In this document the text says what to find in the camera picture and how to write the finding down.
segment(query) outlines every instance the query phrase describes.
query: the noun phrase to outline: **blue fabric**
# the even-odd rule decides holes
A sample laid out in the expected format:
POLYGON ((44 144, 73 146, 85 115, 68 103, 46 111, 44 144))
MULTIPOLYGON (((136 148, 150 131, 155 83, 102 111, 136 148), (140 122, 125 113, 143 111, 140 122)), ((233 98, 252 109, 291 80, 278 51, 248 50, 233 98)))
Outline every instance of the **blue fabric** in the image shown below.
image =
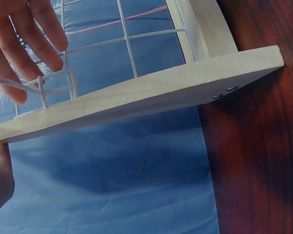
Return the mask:
MULTIPOLYGON (((165 1, 122 4, 128 17, 165 1)), ((66 8, 65 14, 69 32, 120 18, 116 0, 85 0, 66 8)), ((173 25, 162 10, 131 19, 127 27, 135 35, 173 25)), ((123 36, 116 23, 71 35, 69 49, 123 36)), ((135 39, 131 45, 140 76, 184 63, 175 34, 135 39)), ((81 95, 133 77, 125 42, 71 54, 69 62, 81 95)), ((61 77, 45 86, 66 83, 61 77)), ((14 105, 0 97, 3 122, 13 118, 14 105)), ((48 102, 68 99, 66 91, 48 102)), ((40 98, 30 96, 20 111, 40 107, 40 98)), ((219 233, 195 107, 53 134, 11 144, 10 149, 16 189, 0 210, 0 234, 219 233)))

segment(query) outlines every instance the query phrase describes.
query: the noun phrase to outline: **wire rack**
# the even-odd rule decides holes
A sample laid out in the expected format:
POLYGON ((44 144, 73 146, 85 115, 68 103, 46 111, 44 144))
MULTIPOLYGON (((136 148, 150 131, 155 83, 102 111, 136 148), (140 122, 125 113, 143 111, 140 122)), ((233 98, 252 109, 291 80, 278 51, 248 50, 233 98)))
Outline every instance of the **wire rack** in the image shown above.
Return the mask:
MULTIPOLYGON (((61 0, 61 6, 54 8, 54 10, 57 10, 59 8, 61 9, 61 24, 62 24, 62 28, 63 28, 64 32, 65 32, 65 26, 64 26, 64 23, 65 23, 65 10, 64 9, 65 9, 65 7, 70 6, 72 4, 77 4, 81 1, 83 1, 83 0, 74 0, 71 2, 65 3, 64 0, 61 0)), ((154 36, 154 35, 161 35, 161 34, 168 34, 168 33, 187 32, 185 27, 183 26, 183 28, 175 28, 175 29, 171 29, 171 30, 164 30, 164 31, 157 31, 157 32, 143 33, 143 34, 129 36, 128 32, 127 32, 126 20, 124 18, 121 0, 116 0, 116 1, 117 1, 118 10, 119 10, 120 18, 121 18, 121 23, 122 23, 122 27, 123 27, 123 31, 124 31, 123 37, 90 44, 90 45, 79 47, 79 48, 72 49, 72 50, 65 50, 64 52, 59 54, 60 56, 64 56, 64 69, 61 71, 54 72, 54 73, 51 73, 51 74, 45 75, 45 76, 39 76, 35 80, 28 82, 28 83, 25 83, 25 84, 19 84, 17 82, 14 82, 9 79, 4 79, 4 78, 0 78, 0 83, 10 85, 15 88, 22 89, 22 90, 25 90, 29 93, 40 96, 43 109, 47 109, 49 107, 47 104, 47 101, 46 101, 47 95, 52 95, 52 94, 56 94, 59 92, 63 92, 65 90, 69 90, 71 100, 78 97, 78 83, 76 81, 75 74, 69 65, 69 59, 68 59, 69 54, 77 53, 77 52, 87 50, 90 48, 94 48, 94 47, 99 47, 99 46, 103 46, 103 45, 107 45, 107 44, 125 41, 126 45, 127 45, 127 50, 129 53, 132 71, 133 71, 134 77, 136 78, 136 77, 138 77, 137 68, 136 68, 135 59, 134 59, 134 56, 133 56, 133 53, 131 50, 131 45, 130 45, 130 41, 132 39, 144 38, 144 37, 150 37, 150 36, 154 36), (66 86, 59 87, 59 88, 49 90, 49 91, 44 90, 43 81, 50 79, 50 78, 56 78, 61 75, 67 76, 67 83, 68 84, 66 86), (32 85, 34 85, 34 84, 38 84, 38 89, 31 88, 32 85)), ((40 109, 31 111, 31 112, 27 112, 27 113, 20 115, 19 106, 18 106, 18 104, 15 103, 15 114, 16 114, 15 118, 19 117, 19 116, 26 115, 28 113, 36 112, 36 111, 40 111, 40 109)))

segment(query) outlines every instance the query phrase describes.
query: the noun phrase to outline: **wooden table surface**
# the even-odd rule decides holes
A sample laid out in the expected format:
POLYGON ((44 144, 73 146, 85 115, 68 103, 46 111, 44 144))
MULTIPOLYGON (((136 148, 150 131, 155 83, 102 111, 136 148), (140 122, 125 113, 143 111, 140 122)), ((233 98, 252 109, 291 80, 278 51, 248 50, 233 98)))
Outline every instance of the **wooden table surface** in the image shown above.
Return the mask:
POLYGON ((293 234, 293 0, 219 0, 239 50, 285 68, 198 107, 221 234, 293 234))

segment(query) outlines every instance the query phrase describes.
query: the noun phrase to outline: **wooden edge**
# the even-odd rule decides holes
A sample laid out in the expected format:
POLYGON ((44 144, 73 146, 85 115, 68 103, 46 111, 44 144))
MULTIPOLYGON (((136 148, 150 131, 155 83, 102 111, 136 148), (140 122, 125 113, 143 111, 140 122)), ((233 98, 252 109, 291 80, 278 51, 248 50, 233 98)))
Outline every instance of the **wooden edge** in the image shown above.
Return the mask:
POLYGON ((195 59, 238 52, 216 0, 176 0, 195 59))
POLYGON ((173 67, 118 83, 0 124, 0 141, 15 142, 68 129, 213 101, 283 66, 278 46, 173 67))
MULTIPOLYGON (((184 28, 184 24, 182 22, 182 19, 179 14, 179 10, 177 8, 175 0, 166 0, 166 5, 168 7, 172 22, 175 26, 176 29, 178 28, 184 28)), ((195 62, 195 58, 192 52, 192 48, 190 45, 190 41, 188 39, 187 33, 186 32, 178 32, 177 33, 180 46, 182 49, 182 52, 185 57, 186 63, 189 62, 195 62)))

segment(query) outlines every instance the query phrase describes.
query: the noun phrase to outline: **white metal wire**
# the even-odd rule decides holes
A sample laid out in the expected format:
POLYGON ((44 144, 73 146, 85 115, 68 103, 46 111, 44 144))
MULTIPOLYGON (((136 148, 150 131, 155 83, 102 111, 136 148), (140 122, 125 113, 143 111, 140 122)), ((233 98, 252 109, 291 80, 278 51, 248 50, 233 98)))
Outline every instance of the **white metal wire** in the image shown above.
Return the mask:
POLYGON ((131 46, 130 46, 130 41, 129 41, 129 37, 128 37, 128 32, 127 32, 127 27, 126 27, 124 13, 123 13, 123 9, 122 9, 121 0, 117 0, 117 5, 118 5, 119 13, 120 13, 120 16, 121 16, 121 21, 122 21, 122 25, 123 25, 123 30, 124 30, 124 35, 125 35, 125 40, 126 40, 128 52, 129 52, 129 58, 130 58, 131 67, 132 67, 132 70, 133 70, 133 75, 136 78, 136 77, 138 77, 138 73, 137 73, 135 60, 133 58, 133 54, 132 54, 132 50, 131 50, 131 46))
MULTIPOLYGON (((71 2, 65 3, 64 6, 70 6, 70 5, 73 5, 73 4, 78 3, 80 1, 83 1, 83 0, 71 1, 71 2)), ((54 8, 54 10, 60 9, 61 7, 62 7, 62 5, 61 6, 57 6, 57 7, 54 8)))
MULTIPOLYGON (((62 24, 62 29, 65 33, 64 0, 61 0, 61 24, 62 24)), ((67 68, 69 69, 68 56, 67 56, 66 50, 64 51, 64 66, 66 69, 67 68)), ((67 83, 70 85, 72 82, 73 81, 71 79, 71 76, 67 74, 67 83)), ((71 100, 75 98, 73 87, 69 89, 69 95, 71 100)))
MULTIPOLYGON (((61 6, 54 8, 55 10, 61 8, 61 25, 62 25, 62 28, 63 28, 64 32, 65 32, 64 8, 66 6, 69 6, 69 5, 72 5, 72 4, 81 2, 81 1, 82 0, 74 0, 74 1, 71 1, 71 2, 68 2, 68 3, 64 3, 64 0, 61 0, 61 6)), ((177 7, 178 7, 178 9, 180 11, 178 1, 176 1, 176 4, 177 4, 177 7)), ((131 45, 130 45, 130 40, 131 39, 144 38, 144 37, 150 37, 150 36, 168 34, 168 33, 177 33, 177 32, 184 32, 184 31, 187 32, 187 28, 185 28, 185 26, 184 26, 183 28, 179 28, 179 29, 163 30, 163 31, 157 31, 157 32, 151 32, 151 33, 144 33, 144 34, 137 34, 137 35, 129 36, 128 32, 127 32, 126 20, 124 18, 123 9, 122 9, 122 5, 121 5, 121 0, 117 0, 117 5, 118 5, 118 9, 119 9, 120 17, 121 17, 121 23, 122 23, 123 31, 124 31, 124 37, 123 38, 117 38, 117 39, 102 41, 102 42, 94 43, 94 44, 91 44, 91 45, 79 47, 79 48, 76 48, 76 49, 73 49, 73 50, 65 50, 64 52, 59 54, 60 56, 64 56, 65 68, 63 70, 51 73, 51 74, 46 75, 46 76, 38 77, 37 79, 35 79, 35 80, 31 81, 31 82, 28 82, 26 84, 19 84, 17 82, 11 81, 9 79, 4 79, 4 78, 0 79, 0 83, 10 85, 10 86, 13 86, 15 88, 27 91, 29 93, 41 96, 42 105, 43 105, 43 108, 45 109, 45 108, 48 108, 48 105, 46 103, 46 96, 47 95, 52 95, 52 94, 62 92, 64 90, 69 90, 71 99, 76 98, 78 96, 77 81, 75 79, 75 75, 74 75, 73 71, 69 67, 69 60, 68 60, 68 55, 69 54, 77 53, 77 52, 87 50, 87 49, 90 49, 90 48, 95 48, 95 47, 98 47, 98 46, 104 46, 104 45, 108 45, 108 44, 112 44, 112 43, 117 43, 117 42, 120 42, 120 41, 126 41, 127 49, 128 49, 128 53, 129 53, 129 58, 130 58, 132 70, 133 70, 133 73, 134 73, 134 77, 137 77, 138 76, 137 68, 136 68, 136 65, 135 65, 135 61, 134 61, 134 57, 133 57, 133 53, 132 53, 132 49, 131 49, 131 45), (47 80, 49 78, 53 78, 53 77, 56 77, 56 76, 59 76, 59 75, 62 75, 62 74, 67 75, 67 82, 68 82, 67 86, 59 87, 59 88, 56 88, 54 90, 49 90, 49 91, 44 90, 43 85, 42 85, 44 80, 47 80), (39 84, 39 88, 40 88, 39 91, 29 87, 29 86, 37 84, 37 83, 39 84)), ((19 114, 19 108, 18 108, 18 105, 16 103, 15 103, 15 112, 16 112, 16 116, 22 116, 22 115, 26 114, 26 113, 19 114)))

